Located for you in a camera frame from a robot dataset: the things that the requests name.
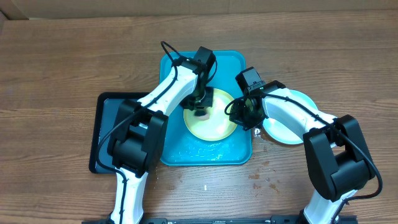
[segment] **wooden table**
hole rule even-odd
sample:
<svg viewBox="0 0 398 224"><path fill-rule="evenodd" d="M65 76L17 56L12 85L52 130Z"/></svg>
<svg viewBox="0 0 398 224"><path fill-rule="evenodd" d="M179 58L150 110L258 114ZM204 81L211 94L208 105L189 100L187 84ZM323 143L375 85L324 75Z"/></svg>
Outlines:
<svg viewBox="0 0 398 224"><path fill-rule="evenodd" d="M308 94L326 113L357 118L385 187L343 214L396 222L398 11L344 11L6 21L0 223L80 223L113 210L115 176L88 170L96 98L154 89L161 40L179 50L238 50L265 81ZM298 214L313 193L303 146L264 132L252 141L242 166L159 164L146 188L148 217ZM376 187L372 180L360 193Z"/></svg>

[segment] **wood grain surface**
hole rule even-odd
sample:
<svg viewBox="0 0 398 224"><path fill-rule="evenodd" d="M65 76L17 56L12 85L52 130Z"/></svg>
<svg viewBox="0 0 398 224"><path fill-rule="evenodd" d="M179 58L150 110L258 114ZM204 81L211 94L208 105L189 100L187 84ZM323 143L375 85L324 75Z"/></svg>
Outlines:
<svg viewBox="0 0 398 224"><path fill-rule="evenodd" d="M96 99L153 90L161 40L179 50L238 50L265 81L308 94L326 113L357 118L385 187L343 214L396 222L398 11L337 11L6 21L0 223L80 223L113 210L115 176L88 170ZM297 214L313 192L303 146L253 135L252 158L242 166L159 164L146 187L147 217ZM360 194L376 187L372 180Z"/></svg>

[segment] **robotic hand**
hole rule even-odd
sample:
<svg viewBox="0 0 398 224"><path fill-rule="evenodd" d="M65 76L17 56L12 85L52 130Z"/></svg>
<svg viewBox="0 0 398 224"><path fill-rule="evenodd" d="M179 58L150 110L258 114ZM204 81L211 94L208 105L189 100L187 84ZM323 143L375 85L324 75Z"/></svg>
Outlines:
<svg viewBox="0 0 398 224"><path fill-rule="evenodd" d="M243 97L225 109L229 119L244 130L274 118L299 136L305 147L308 173L315 187L310 203L297 223L338 222L343 205L353 199L376 196L381 177L371 159L358 122L350 115L336 116L315 110L278 81L265 84L254 68L236 76ZM345 145L345 151L333 155L332 147ZM379 189L372 195L352 197L377 175Z"/></svg>
<svg viewBox="0 0 398 224"><path fill-rule="evenodd" d="M206 84L216 61L213 52L200 47L194 58L176 53L179 58L173 60L166 51L174 67L167 78L137 102L123 101L113 130L98 144L99 149L109 137L107 151L115 169L108 169L116 172L118 184L114 211L107 220L89 223L139 223L144 213L142 199L146 179L162 155L169 115L178 104L190 110L212 106L213 89ZM98 159L98 151L96 161L106 168Z"/></svg>

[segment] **blue tray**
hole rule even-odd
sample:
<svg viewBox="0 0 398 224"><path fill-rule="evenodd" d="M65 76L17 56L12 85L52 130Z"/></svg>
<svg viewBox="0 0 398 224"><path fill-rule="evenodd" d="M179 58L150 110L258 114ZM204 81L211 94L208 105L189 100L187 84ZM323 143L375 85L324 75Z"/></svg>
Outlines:
<svg viewBox="0 0 398 224"><path fill-rule="evenodd" d="M196 52L180 52L193 58ZM246 68L246 61L233 50L214 51L218 62L217 73L208 86L224 90L233 98L242 96L235 76ZM160 61L159 81L171 71L171 61L165 55ZM160 160L168 166L238 165L247 162L252 154L251 132L236 127L220 141L204 141L195 137L183 120L183 109L178 106L169 117L163 154Z"/></svg>

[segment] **black cable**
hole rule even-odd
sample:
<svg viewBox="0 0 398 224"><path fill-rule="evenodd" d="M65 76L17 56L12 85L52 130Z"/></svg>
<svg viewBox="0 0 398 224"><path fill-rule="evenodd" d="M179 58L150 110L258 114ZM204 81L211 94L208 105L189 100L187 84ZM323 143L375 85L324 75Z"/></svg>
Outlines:
<svg viewBox="0 0 398 224"><path fill-rule="evenodd" d="M338 214L341 212L341 210L343 209L344 205L347 204L350 200L357 200L357 199L368 199L368 198L373 198L378 196L381 193L381 190L383 188L383 181L381 179L381 174L379 172L379 170L377 169L377 167L373 164L373 162L367 157L367 155L365 155L365 153L357 146L355 145L355 143L353 143L345 134L343 134L339 129L335 128L332 124L330 124L329 122L325 121L324 119L320 118L319 115L313 113L312 111L310 111L308 108L306 108L304 105L302 105L301 103L290 99L289 97L284 97L284 96L279 96L279 95L273 95L273 94L268 94L268 93L264 93L262 95L248 95L248 96L241 96L237 99L234 99L232 102L228 103L228 105L226 106L224 112L227 115L231 115L231 113L228 113L227 110L228 108L235 102L235 101L239 101L239 100L246 100L249 98L255 98L255 97L273 97L273 98L278 98L281 100L285 100L285 101L289 101L295 105L297 105L298 107L300 107L301 109L303 109L305 112L307 112L309 115L313 116L316 120L322 122L325 126L328 126L331 130L333 130L334 132L336 132L338 135L340 135L344 141L346 143L348 143L351 147L355 148L364 158L365 162L371 167L371 169L375 172L376 177L377 177L377 182L378 182L378 187L377 190L372 193L372 194L368 194L368 195L359 195L359 196L352 196L346 199L343 199L343 201L340 203L338 209L336 210L335 214L333 215L332 219L331 219L331 224L334 224L336 217L338 216Z"/></svg>
<svg viewBox="0 0 398 224"><path fill-rule="evenodd" d="M214 75L216 75L217 67L218 67L217 59L216 59L215 62L216 62L216 68L215 68L215 70L214 70L214 73L212 74L212 76L211 76L209 79L207 79L206 84L209 83L209 82L214 78Z"/></svg>
<svg viewBox="0 0 398 224"><path fill-rule="evenodd" d="M105 136L102 138L102 140L98 143L98 147L97 147L97 150L96 150L96 162L97 162L97 164L100 167L102 167L102 168L104 168L106 170L109 170L109 171L112 171L112 172L120 174L122 176L122 178L123 178L123 184L124 185L123 185L123 193L122 193L121 206L120 206L120 212L119 212L119 214L120 214L119 223L120 224L122 224L122 220L123 220L123 212L124 212L123 206L124 206L124 198L126 196L126 188L127 188L127 181L128 180L126 178L126 175L123 174L123 172L121 172L120 170L117 170L117 169L115 169L113 167L108 167L107 165L103 164L100 161L100 149L101 149L102 145L105 143L105 141L111 136L111 134L115 132L115 130L117 130L120 126L122 126L127 121L132 121L134 118L136 118L136 116L140 115L144 111L144 109L146 109L146 108L150 107L151 105L153 105L154 103L156 103L156 101L160 97L162 97L167 92L167 90L169 90L172 87L172 85L175 83L175 81L177 80L177 76L178 76L177 66L174 63L174 60L173 60L172 56L170 55L169 51L165 48L164 45L166 45L169 48L171 48L175 53L177 53L177 55L179 55L179 56L181 56L181 55L172 46L170 46L168 43L166 43L164 41L161 41L160 44L162 45L162 48L165 51L165 53L167 54L167 56L169 57L169 59L172 61L172 66L174 67L174 70L175 70L175 75L173 77L172 82L158 96L156 96L151 102L149 102L148 104L146 104L145 106L143 106L142 108L137 110L135 113L130 114L127 118L125 118L119 124L117 124L112 130L110 130L108 133L106 133Z"/></svg>

